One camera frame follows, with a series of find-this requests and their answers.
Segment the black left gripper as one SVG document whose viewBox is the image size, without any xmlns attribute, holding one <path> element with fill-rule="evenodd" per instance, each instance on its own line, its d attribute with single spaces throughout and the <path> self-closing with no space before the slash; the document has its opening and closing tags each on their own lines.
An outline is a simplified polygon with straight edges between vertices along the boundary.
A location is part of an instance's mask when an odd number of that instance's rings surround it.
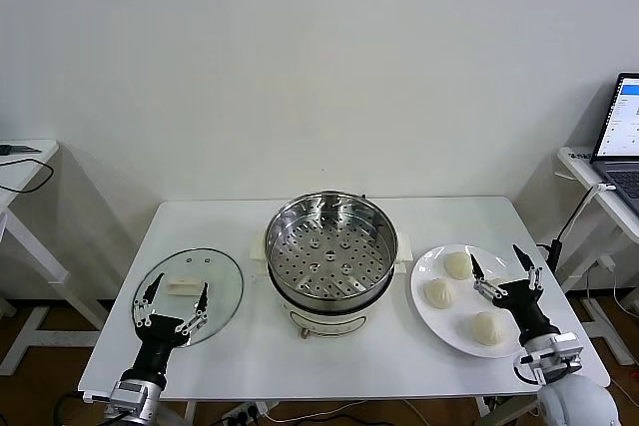
<svg viewBox="0 0 639 426">
<path fill-rule="evenodd" d="M 194 314 L 187 320 L 153 314 L 153 303 L 164 278 L 159 273 L 146 284 L 138 287 L 132 303 L 135 331 L 142 344 L 133 366 L 122 374 L 123 380 L 143 380 L 165 387 L 166 371 L 171 352 L 187 344 L 187 336 L 200 329 L 208 321 L 209 284 L 204 283 Z"/>
</svg>

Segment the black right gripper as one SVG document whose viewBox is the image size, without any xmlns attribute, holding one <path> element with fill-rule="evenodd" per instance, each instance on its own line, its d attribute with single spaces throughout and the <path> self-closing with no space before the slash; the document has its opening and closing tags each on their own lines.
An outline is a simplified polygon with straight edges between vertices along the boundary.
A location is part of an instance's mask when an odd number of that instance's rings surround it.
<svg viewBox="0 0 639 426">
<path fill-rule="evenodd" d="M 512 248 L 528 274 L 528 281 L 524 279 L 495 285 L 488 281 L 479 262 L 473 254 L 470 255 L 473 288 L 495 307 L 508 310 L 520 330 L 518 337 L 521 346 L 528 341 L 548 334 L 559 334 L 560 330 L 550 322 L 538 305 L 542 295 L 542 272 L 530 256 L 516 244 Z"/>
</svg>

